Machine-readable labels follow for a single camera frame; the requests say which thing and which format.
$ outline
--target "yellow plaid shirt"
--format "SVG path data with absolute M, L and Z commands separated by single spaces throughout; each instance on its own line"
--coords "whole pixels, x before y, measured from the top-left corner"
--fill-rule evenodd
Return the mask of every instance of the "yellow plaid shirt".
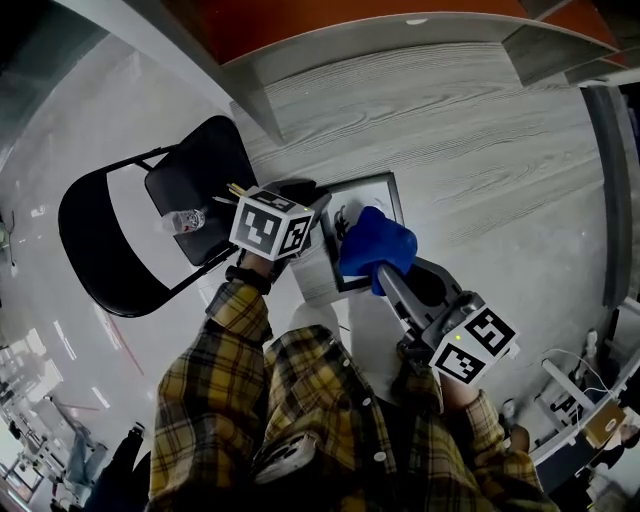
M 404 367 L 400 461 L 382 404 L 330 331 L 291 331 L 263 353 L 266 305 L 239 281 L 220 287 L 207 314 L 158 388 L 149 510 L 557 510 L 529 455 L 504 450 L 484 393 L 444 417 L 433 376 Z M 315 442 L 313 462 L 257 484 L 301 433 Z

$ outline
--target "water bottle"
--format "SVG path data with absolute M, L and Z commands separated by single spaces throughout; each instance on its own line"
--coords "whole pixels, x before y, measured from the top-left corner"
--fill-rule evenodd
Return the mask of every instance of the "water bottle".
M 181 210 L 169 212 L 159 222 L 160 231 L 171 235 L 184 235 L 197 231 L 205 223 L 205 215 L 201 210 Z

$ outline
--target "gray wood-grain floor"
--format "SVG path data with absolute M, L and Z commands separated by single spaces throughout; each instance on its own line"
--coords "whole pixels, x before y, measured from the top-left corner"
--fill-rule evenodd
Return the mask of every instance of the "gray wood-grain floor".
M 520 355 L 482 382 L 496 404 L 540 389 L 549 348 L 580 351 L 604 317 L 606 233 L 598 149 L 577 89 L 523 88 L 501 45 L 455 44 L 339 62 L 267 95 L 285 146 L 234 109 L 259 182 L 393 171 L 419 255 L 520 330 Z M 328 260 L 312 235 L 296 276 L 307 300 L 332 301 Z

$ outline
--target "white box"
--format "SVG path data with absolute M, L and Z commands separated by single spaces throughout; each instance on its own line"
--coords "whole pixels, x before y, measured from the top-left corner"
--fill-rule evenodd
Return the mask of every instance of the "white box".
M 463 384 L 474 385 L 518 338 L 495 309 L 478 309 L 449 332 L 429 365 Z
M 313 215 L 306 206 L 251 187 L 238 202 L 229 241 L 275 261 L 300 251 Z

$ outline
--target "black chair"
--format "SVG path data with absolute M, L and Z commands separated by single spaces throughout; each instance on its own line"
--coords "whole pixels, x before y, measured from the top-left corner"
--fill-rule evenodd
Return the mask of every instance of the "black chair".
M 166 154 L 155 167 L 146 160 Z M 204 209 L 198 231 L 175 237 L 200 268 L 174 288 L 160 282 L 127 242 L 113 210 L 107 175 L 135 164 L 148 171 L 145 186 L 158 212 Z M 58 226 L 62 245 L 87 293 L 109 313 L 139 317 L 155 311 L 238 250 L 229 242 L 235 209 L 212 196 L 236 199 L 227 188 L 256 184 L 240 134 L 232 121 L 216 116 L 184 141 L 109 165 L 78 179 L 62 198 Z

